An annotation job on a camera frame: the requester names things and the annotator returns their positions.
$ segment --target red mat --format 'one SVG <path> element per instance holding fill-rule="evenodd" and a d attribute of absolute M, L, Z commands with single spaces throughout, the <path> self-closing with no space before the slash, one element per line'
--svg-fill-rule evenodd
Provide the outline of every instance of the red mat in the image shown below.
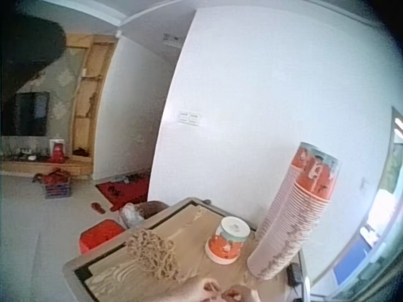
<path fill-rule="evenodd" d="M 112 212 L 119 210 L 127 203 L 142 203 L 147 201 L 149 192 L 150 177 L 139 176 L 138 174 L 128 177 L 135 179 L 128 184 L 122 182 L 104 182 L 97 184 L 96 187 L 105 196 L 113 206 L 110 208 Z"/>

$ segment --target stack of paper cups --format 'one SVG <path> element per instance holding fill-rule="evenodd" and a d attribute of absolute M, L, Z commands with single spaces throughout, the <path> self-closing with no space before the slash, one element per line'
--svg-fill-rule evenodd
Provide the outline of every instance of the stack of paper cups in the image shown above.
<path fill-rule="evenodd" d="M 329 204 L 338 171 L 334 157 L 310 151 L 277 219 L 247 260 L 255 276 L 271 279 L 298 253 Z"/>
<path fill-rule="evenodd" d="M 255 233 L 255 239 L 260 241 L 264 234 L 266 234 L 273 222 L 278 218 L 278 214 L 282 207 L 287 203 L 287 199 L 291 193 L 292 187 L 297 180 L 297 177 L 302 172 L 307 159 L 310 157 L 310 151 L 317 149 L 315 146 L 302 142 L 295 154 L 290 167 L 288 168 L 287 174 L 274 198 L 269 211 L 267 212 L 263 222 L 260 224 L 259 228 Z"/>

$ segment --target red basket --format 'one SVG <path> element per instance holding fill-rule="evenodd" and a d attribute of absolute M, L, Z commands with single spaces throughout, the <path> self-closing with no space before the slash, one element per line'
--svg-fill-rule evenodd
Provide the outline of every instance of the red basket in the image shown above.
<path fill-rule="evenodd" d="M 71 196 L 71 180 L 67 182 L 58 182 L 57 184 L 42 184 L 46 199 L 66 198 Z"/>

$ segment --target ceiling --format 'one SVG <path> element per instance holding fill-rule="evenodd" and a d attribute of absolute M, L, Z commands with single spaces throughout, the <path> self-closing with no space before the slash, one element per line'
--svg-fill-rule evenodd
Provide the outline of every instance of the ceiling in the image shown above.
<path fill-rule="evenodd" d="M 283 0 L 320 5 L 362 23 L 377 20 L 363 0 Z M 41 0 L 24 4 L 22 10 L 58 22 L 67 32 L 123 35 L 172 64 L 180 49 L 162 43 L 165 33 L 185 38 L 198 8 L 211 6 L 273 6 L 270 0 Z"/>

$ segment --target black device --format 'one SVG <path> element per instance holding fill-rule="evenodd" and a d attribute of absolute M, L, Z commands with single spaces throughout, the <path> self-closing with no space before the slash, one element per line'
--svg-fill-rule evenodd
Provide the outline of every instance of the black device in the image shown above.
<path fill-rule="evenodd" d="M 288 285 L 292 288 L 303 283 L 301 267 L 298 263 L 292 262 L 286 268 Z"/>
<path fill-rule="evenodd" d="M 49 92 L 17 93 L 1 106 L 1 135 L 44 137 Z"/>

